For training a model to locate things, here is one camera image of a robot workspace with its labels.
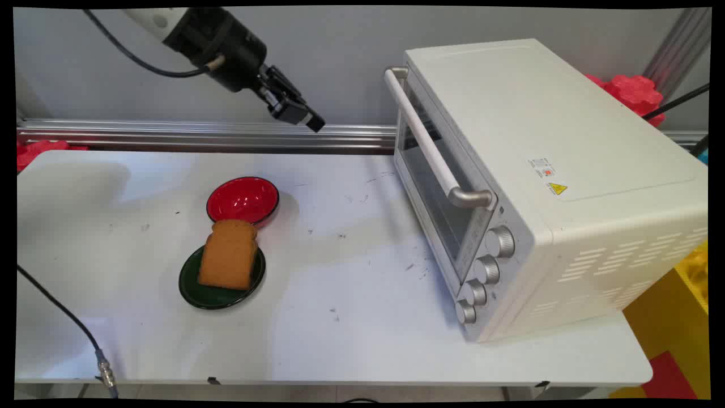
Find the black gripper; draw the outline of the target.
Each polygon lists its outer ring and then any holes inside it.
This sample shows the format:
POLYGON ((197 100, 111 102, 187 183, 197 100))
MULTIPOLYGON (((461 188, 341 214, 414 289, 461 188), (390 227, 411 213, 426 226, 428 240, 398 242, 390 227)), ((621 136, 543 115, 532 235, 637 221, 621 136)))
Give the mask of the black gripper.
POLYGON ((166 77, 207 74, 231 92, 251 90, 266 101, 274 119, 320 132, 326 121, 311 109, 300 90, 276 66, 263 70, 267 48, 230 11, 221 7, 190 7, 164 40, 196 68, 166 77))

